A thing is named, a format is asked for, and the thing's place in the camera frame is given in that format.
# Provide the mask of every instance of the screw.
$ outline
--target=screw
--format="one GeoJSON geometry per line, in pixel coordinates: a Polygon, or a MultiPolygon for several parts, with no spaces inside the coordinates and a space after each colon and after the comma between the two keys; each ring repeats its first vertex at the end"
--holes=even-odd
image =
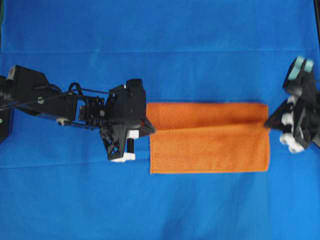
{"type": "Polygon", "coordinates": [[[42,99],[42,97],[38,97],[38,104],[43,104],[45,102],[45,100],[42,99]]]}

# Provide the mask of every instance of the blue tablecloth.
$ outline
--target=blue tablecloth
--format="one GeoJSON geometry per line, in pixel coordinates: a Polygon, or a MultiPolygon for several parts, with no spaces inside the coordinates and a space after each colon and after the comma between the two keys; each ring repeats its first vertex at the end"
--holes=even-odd
{"type": "MultiPolygon", "coordinates": [[[[298,55],[318,79],[313,1],[4,1],[0,74],[18,64],[63,90],[142,78],[148,102],[271,113],[298,55]]],[[[147,137],[136,161],[112,163],[97,131],[16,110],[0,145],[0,239],[319,239],[320,149],[291,154],[279,136],[265,173],[150,175],[147,137]]]]}

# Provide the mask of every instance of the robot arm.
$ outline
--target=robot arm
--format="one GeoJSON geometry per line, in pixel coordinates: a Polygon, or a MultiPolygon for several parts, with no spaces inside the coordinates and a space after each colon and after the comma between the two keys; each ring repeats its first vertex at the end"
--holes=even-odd
{"type": "Polygon", "coordinates": [[[43,73],[16,65],[7,78],[0,78],[0,142],[10,135],[12,108],[55,120],[61,126],[100,129],[107,157],[115,162],[134,160],[134,139],[156,132],[146,116],[141,79],[128,80],[109,92],[81,88],[74,82],[62,92],[43,73]],[[108,98],[86,96],[85,91],[108,94],[108,98]],[[75,121],[79,100],[84,105],[75,121]]]}

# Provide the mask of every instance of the light blue part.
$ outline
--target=light blue part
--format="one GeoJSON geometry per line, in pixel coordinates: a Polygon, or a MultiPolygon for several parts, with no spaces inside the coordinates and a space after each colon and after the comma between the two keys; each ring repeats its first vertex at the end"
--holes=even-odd
{"type": "Polygon", "coordinates": [[[314,66],[314,61],[308,59],[305,63],[304,71],[311,73],[313,66],[314,66]]]}
{"type": "Polygon", "coordinates": [[[302,66],[302,63],[304,62],[304,58],[302,56],[298,56],[294,62],[294,67],[292,68],[291,72],[290,72],[290,75],[288,77],[288,80],[294,80],[297,78],[299,72],[300,72],[300,69],[301,69],[301,66],[302,66]]]}
{"type": "Polygon", "coordinates": [[[296,66],[294,66],[290,72],[290,75],[288,77],[288,80],[294,80],[297,78],[298,74],[300,72],[300,68],[297,68],[296,66]]]}
{"type": "Polygon", "coordinates": [[[294,66],[301,68],[302,64],[304,63],[305,58],[303,56],[298,56],[295,60],[294,66]]]}

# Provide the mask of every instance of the microfiber cloth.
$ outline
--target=microfiber cloth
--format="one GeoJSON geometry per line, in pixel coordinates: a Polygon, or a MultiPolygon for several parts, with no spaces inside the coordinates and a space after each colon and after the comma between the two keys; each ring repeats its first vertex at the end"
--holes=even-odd
{"type": "Polygon", "coordinates": [[[268,107],[259,103],[149,103],[150,172],[262,172],[269,166],[268,107]]]}

